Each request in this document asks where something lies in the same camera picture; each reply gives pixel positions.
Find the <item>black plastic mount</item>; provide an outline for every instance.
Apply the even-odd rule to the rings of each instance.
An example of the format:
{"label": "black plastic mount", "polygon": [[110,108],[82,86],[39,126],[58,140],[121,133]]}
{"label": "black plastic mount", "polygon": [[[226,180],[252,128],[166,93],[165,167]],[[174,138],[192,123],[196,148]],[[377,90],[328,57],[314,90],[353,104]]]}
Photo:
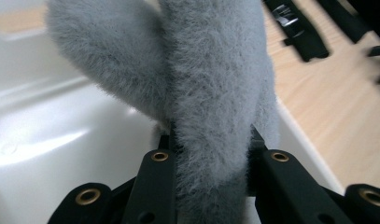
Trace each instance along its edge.
{"label": "black plastic mount", "polygon": [[327,58],[330,53],[315,26],[291,0],[263,0],[276,23],[287,36],[284,43],[292,45],[304,62]]}
{"label": "black plastic mount", "polygon": [[367,56],[368,57],[380,56],[380,46],[375,46],[375,47],[371,48],[371,50]]}
{"label": "black plastic mount", "polygon": [[371,28],[364,21],[350,14],[338,0],[317,1],[353,43],[359,42],[370,31]]}
{"label": "black plastic mount", "polygon": [[[268,150],[257,130],[252,132],[247,186],[262,224],[380,224],[380,189],[353,185],[345,196],[324,189],[293,155]],[[163,136],[138,176],[118,188],[90,183],[73,189],[49,224],[176,223],[174,135]]]}

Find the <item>brass insert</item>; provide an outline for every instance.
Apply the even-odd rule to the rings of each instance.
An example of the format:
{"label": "brass insert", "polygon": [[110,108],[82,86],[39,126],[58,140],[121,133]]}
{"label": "brass insert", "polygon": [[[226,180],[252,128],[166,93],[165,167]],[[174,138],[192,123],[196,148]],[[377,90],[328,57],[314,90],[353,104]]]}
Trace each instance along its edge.
{"label": "brass insert", "polygon": [[167,153],[164,153],[164,152],[156,152],[152,155],[152,159],[154,161],[166,161],[167,158],[169,157],[169,155]]}
{"label": "brass insert", "polygon": [[99,197],[99,189],[84,189],[77,195],[76,203],[79,205],[88,205],[96,202]]}
{"label": "brass insert", "polygon": [[272,159],[276,161],[288,161],[289,157],[286,156],[286,154],[280,153],[280,152],[274,152],[271,155]]}
{"label": "brass insert", "polygon": [[368,203],[380,207],[380,194],[371,189],[359,189],[359,195]]}

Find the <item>light wood surface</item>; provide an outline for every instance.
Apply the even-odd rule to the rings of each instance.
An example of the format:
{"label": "light wood surface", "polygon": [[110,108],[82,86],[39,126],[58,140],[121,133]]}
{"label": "light wood surface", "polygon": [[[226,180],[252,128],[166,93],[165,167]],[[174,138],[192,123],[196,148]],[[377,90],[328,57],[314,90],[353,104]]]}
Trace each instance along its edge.
{"label": "light wood surface", "polygon": [[367,183],[380,188],[380,45],[372,32],[357,45],[343,35],[316,1],[296,1],[331,52],[302,63],[266,14],[268,50],[274,60],[276,91],[344,187]]}
{"label": "light wood surface", "polygon": [[14,34],[45,27],[46,6],[32,7],[0,14],[0,33]]}

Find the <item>fuzzy gray plush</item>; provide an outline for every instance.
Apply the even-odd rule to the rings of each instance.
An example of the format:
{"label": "fuzzy gray plush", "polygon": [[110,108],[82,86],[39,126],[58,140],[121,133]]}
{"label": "fuzzy gray plush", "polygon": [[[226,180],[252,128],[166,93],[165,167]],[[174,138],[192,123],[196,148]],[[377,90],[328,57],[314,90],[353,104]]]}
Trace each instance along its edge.
{"label": "fuzzy gray plush", "polygon": [[63,56],[102,89],[176,124],[179,221],[244,218],[253,124],[278,145],[274,72],[259,0],[49,0]]}

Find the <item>gray fluffy fabric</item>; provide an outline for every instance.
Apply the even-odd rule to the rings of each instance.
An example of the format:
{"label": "gray fluffy fabric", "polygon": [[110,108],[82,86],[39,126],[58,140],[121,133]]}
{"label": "gray fluffy fabric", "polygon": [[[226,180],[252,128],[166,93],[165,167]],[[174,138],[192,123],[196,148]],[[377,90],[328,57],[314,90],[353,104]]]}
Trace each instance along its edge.
{"label": "gray fluffy fabric", "polygon": [[176,124],[180,223],[242,223],[254,124],[278,145],[259,0],[49,0],[61,53],[102,89]]}

